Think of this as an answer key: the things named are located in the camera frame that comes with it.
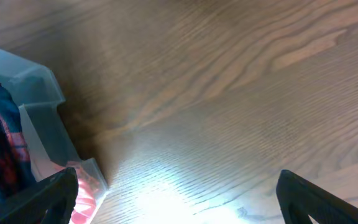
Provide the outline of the red navy plaid shirt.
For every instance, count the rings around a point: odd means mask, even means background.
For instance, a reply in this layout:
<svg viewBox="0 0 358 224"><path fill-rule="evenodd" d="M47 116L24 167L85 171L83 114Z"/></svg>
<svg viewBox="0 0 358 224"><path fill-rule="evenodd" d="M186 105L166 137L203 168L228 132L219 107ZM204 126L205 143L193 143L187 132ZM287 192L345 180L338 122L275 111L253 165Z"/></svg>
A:
<svg viewBox="0 0 358 224"><path fill-rule="evenodd" d="M34 183L19 109L0 83L0 203Z"/></svg>

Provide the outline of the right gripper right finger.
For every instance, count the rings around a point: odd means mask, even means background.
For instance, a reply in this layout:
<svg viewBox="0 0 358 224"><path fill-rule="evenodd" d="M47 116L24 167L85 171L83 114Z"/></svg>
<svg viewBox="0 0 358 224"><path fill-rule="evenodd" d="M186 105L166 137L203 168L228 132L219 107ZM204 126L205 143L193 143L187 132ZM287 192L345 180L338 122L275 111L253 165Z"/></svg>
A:
<svg viewBox="0 0 358 224"><path fill-rule="evenodd" d="M276 195L286 224L358 224L358 208L290 170L282 170Z"/></svg>

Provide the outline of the pink cloth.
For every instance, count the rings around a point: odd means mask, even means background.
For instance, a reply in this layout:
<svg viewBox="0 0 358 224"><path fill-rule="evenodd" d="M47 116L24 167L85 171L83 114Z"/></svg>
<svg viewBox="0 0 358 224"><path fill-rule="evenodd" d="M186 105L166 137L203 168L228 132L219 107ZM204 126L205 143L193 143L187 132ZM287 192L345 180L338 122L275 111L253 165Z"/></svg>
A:
<svg viewBox="0 0 358 224"><path fill-rule="evenodd" d="M100 182L89 175L79 162L69 161L65 167L54 165L56 171L61 171L67 167L75 169L78 179L76 204L71 213L69 224L90 224L98 207L95 194L100 190Z"/></svg>

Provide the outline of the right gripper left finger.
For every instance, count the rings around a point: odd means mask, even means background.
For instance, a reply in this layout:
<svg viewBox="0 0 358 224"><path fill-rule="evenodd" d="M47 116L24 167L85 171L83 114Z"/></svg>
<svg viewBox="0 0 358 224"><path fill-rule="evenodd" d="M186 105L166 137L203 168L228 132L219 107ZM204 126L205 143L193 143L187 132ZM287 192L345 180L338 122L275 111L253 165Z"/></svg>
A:
<svg viewBox="0 0 358 224"><path fill-rule="evenodd" d="M0 203L0 223L69 223L78 179L72 167L57 172Z"/></svg>

